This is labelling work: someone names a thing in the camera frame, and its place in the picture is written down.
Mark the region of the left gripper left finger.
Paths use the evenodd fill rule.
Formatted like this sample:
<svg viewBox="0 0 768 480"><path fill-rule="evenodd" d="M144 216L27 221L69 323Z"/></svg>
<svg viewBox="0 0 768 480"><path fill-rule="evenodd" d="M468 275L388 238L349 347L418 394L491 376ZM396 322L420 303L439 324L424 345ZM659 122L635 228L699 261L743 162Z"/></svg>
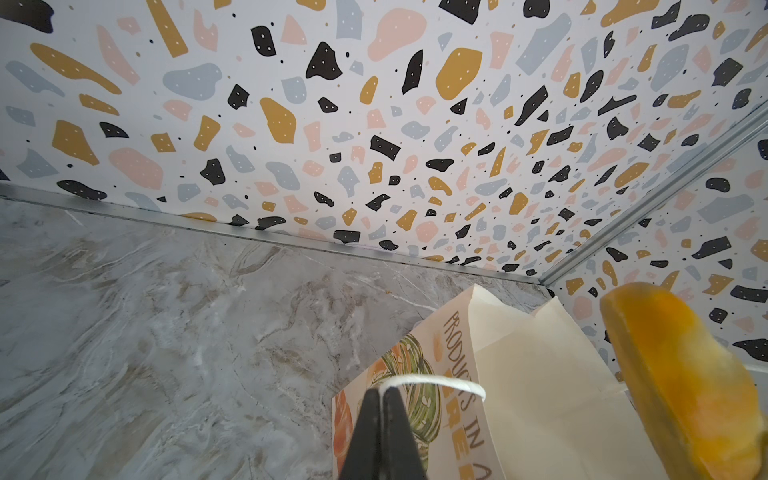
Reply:
<svg viewBox="0 0 768 480"><path fill-rule="evenodd" d="M347 457L339 474L341 480L376 480L381 470L381 396L368 389L363 397Z"/></svg>

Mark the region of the printed paper bread bag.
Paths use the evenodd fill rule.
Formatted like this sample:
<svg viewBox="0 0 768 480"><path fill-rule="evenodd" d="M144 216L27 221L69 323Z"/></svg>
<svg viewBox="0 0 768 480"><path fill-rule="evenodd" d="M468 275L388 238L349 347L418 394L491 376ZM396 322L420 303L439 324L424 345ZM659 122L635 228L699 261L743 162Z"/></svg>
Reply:
<svg viewBox="0 0 768 480"><path fill-rule="evenodd" d="M558 300L531 313L472 286L333 400L335 478L363 397L396 387L427 479L662 479L625 388Z"/></svg>

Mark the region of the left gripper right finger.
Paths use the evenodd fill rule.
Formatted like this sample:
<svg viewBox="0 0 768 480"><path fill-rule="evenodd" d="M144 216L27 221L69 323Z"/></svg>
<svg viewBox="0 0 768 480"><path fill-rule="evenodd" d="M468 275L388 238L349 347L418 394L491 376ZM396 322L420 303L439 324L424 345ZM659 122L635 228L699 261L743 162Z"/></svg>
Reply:
<svg viewBox="0 0 768 480"><path fill-rule="evenodd" d="M382 396L381 478L426 480L405 404L396 387Z"/></svg>

